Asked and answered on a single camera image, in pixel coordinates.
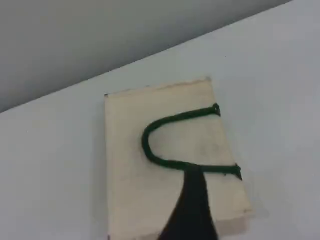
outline bent green wire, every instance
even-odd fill
[[[217,103],[215,103],[212,107],[202,108],[202,109],[193,110],[193,111],[187,111],[187,112],[179,113],[177,115],[167,116],[152,122],[150,125],[148,125],[145,128],[142,135],[142,139],[141,139],[142,148],[145,156],[150,160],[150,162],[168,169],[185,171],[188,167],[195,165],[194,163],[190,163],[190,162],[177,161],[177,160],[165,160],[154,155],[149,144],[149,137],[153,131],[157,130],[163,125],[184,121],[184,120],[189,120],[189,119],[205,117],[208,115],[218,115],[219,117],[221,117],[220,107]],[[235,175],[238,179],[242,180],[241,168],[237,164],[231,165],[231,166],[228,166],[228,165],[199,165],[199,166],[204,173],[215,173],[215,174],[224,174],[224,175],[231,174],[231,175]]]

